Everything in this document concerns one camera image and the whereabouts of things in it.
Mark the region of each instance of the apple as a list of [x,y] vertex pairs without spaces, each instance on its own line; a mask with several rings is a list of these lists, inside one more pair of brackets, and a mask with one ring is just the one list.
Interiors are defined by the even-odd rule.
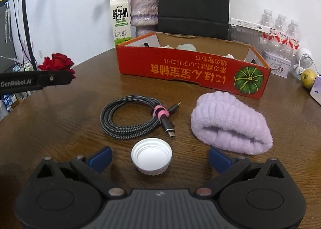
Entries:
[[310,90],[313,86],[317,74],[313,70],[305,70],[301,75],[301,83],[306,89]]

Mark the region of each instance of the pumpkin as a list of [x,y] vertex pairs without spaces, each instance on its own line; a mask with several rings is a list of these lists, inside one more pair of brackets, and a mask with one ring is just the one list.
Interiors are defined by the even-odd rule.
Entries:
[[254,66],[242,67],[234,76],[234,86],[242,94],[254,94],[263,83],[264,75]]

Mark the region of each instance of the wood grain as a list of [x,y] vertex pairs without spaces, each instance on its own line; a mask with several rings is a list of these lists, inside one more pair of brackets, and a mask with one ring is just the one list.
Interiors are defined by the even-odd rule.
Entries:
[[[76,79],[68,86],[36,91],[0,122],[0,228],[18,229],[13,205],[20,188],[42,157],[64,162],[76,155],[89,155],[108,145],[113,162],[106,177],[131,188],[190,188],[217,173],[207,160],[209,146],[198,141],[190,128],[190,115],[198,97],[214,90],[180,81],[120,75],[114,50],[75,67]],[[171,116],[176,138],[161,128],[147,137],[167,141],[173,150],[168,170],[156,177],[141,174],[130,152],[139,140],[121,141],[107,136],[99,114],[109,102],[131,94],[159,99],[165,106],[181,102]],[[307,200],[301,229],[321,228],[321,107],[292,76],[271,75],[260,101],[242,96],[245,104],[261,112],[270,127],[274,145],[262,155],[264,162],[275,156],[285,165]],[[149,109],[126,105],[115,114],[115,122],[133,124],[149,119]]]

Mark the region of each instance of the white bottle lid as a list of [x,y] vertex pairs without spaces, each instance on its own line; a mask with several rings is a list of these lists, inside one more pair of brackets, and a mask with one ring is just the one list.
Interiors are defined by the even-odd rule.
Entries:
[[285,15],[284,15],[284,14],[279,13],[279,18],[280,18],[280,19],[285,20]]
[[291,23],[294,24],[294,25],[298,25],[299,22],[297,20],[291,20]]
[[264,10],[264,13],[267,13],[268,15],[272,15],[272,11],[269,10],[269,9],[265,9],[265,10]]
[[172,159],[172,149],[164,140],[151,137],[136,143],[131,156],[139,171],[156,176],[168,168]]

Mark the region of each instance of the purple fuzzy headband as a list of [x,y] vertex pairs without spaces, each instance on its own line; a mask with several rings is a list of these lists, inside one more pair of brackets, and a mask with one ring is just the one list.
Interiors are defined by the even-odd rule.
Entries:
[[264,116],[221,91],[198,98],[192,131],[205,144],[248,155],[264,153],[273,144]]

